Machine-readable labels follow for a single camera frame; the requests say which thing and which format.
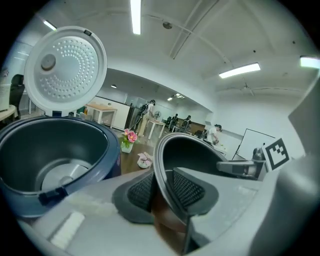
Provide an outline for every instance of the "inner lid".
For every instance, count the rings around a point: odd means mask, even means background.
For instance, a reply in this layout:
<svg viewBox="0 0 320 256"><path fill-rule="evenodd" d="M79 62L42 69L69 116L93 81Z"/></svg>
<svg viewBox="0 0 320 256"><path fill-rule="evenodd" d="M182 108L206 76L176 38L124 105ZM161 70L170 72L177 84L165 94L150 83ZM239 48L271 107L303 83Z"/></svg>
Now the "inner lid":
<svg viewBox="0 0 320 256"><path fill-rule="evenodd" d="M24 85L32 102L47 116L68 116L89 103L107 73L100 39L78 26L58 28L33 47L24 68Z"/></svg>

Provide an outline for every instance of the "chair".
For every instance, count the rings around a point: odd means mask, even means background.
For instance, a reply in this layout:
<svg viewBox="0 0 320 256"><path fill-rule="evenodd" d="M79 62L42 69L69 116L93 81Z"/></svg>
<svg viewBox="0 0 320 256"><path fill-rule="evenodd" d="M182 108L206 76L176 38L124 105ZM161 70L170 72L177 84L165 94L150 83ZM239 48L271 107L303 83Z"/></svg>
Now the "chair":
<svg viewBox="0 0 320 256"><path fill-rule="evenodd" d="M17 119L20 119L21 117L19 104L22 95L24 94L24 90L24 76L22 74L15 74L11 80L9 104L14 105L16 107L16 111L18 112Z"/></svg>

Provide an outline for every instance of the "small plant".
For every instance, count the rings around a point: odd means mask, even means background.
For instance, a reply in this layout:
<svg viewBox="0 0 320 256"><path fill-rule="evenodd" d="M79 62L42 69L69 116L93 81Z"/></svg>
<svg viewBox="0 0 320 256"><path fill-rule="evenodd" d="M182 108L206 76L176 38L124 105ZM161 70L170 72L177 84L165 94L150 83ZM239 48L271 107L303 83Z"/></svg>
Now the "small plant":
<svg viewBox="0 0 320 256"><path fill-rule="evenodd" d="M130 145L135 143L137 140L138 136L135 134L133 130L125 129L124 130L124 135L122 137L122 143L121 147L126 147L127 149L130 148Z"/></svg>

